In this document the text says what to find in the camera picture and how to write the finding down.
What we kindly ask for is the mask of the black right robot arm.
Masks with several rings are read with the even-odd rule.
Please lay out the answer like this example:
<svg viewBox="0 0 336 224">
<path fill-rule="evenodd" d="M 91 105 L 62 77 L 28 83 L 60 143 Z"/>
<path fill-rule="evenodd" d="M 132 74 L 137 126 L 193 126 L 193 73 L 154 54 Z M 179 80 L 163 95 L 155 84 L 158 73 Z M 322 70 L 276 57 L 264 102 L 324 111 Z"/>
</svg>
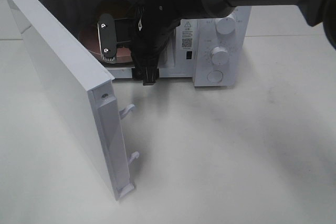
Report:
<svg viewBox="0 0 336 224">
<path fill-rule="evenodd" d="M 129 29 L 131 78 L 145 86 L 161 76 L 159 57 L 184 19 L 224 18 L 242 6 L 295 5 L 309 26 L 322 24 L 335 45 L 335 0 L 138 0 Z"/>
</svg>

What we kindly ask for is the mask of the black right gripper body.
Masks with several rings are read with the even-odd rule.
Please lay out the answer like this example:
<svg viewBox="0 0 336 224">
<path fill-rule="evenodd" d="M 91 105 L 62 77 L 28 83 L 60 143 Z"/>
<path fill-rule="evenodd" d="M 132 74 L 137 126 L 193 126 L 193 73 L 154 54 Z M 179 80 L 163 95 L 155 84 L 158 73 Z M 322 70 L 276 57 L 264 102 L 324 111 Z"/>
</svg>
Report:
<svg viewBox="0 0 336 224">
<path fill-rule="evenodd" d="M 115 28 L 117 47 L 128 48 L 134 64 L 157 64 L 173 34 L 173 23 L 161 18 L 116 19 Z"/>
</svg>

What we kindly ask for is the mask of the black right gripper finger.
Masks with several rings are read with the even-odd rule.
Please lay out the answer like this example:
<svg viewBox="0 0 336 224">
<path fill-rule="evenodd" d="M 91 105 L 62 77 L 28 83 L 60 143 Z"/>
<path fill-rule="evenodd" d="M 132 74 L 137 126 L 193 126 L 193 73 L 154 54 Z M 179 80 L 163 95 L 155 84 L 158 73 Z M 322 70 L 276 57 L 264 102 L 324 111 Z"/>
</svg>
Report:
<svg viewBox="0 0 336 224">
<path fill-rule="evenodd" d="M 141 64 L 134 63 L 134 67 L 132 68 L 132 79 L 144 80 L 144 67 Z"/>
<path fill-rule="evenodd" d="M 142 74 L 144 86 L 152 86 L 156 83 L 156 80 L 159 78 L 158 63 L 158 58 L 149 59 L 143 62 Z"/>
</svg>

